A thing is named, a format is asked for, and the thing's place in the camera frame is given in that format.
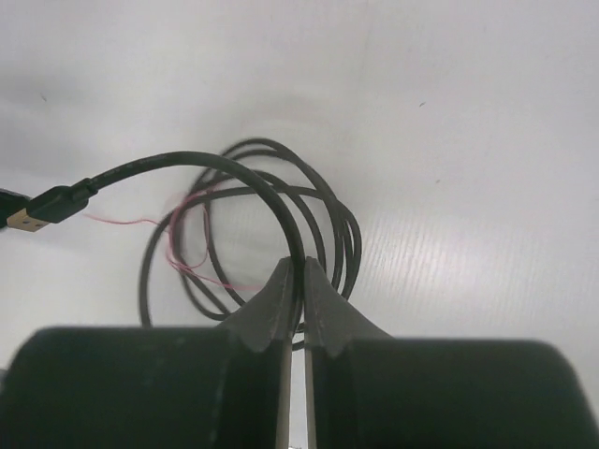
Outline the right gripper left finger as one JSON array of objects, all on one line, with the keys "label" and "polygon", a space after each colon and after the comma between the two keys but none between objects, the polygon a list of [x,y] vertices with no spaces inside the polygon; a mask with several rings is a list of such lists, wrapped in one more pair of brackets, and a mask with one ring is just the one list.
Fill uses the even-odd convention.
[{"label": "right gripper left finger", "polygon": [[285,448],[294,274],[214,327],[47,327],[1,386],[5,448]]}]

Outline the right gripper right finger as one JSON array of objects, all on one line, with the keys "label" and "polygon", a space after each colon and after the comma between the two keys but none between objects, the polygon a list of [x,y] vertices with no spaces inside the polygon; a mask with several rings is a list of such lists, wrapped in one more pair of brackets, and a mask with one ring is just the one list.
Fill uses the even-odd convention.
[{"label": "right gripper right finger", "polygon": [[594,448],[577,374],[538,340],[394,338],[304,269],[313,448]]}]

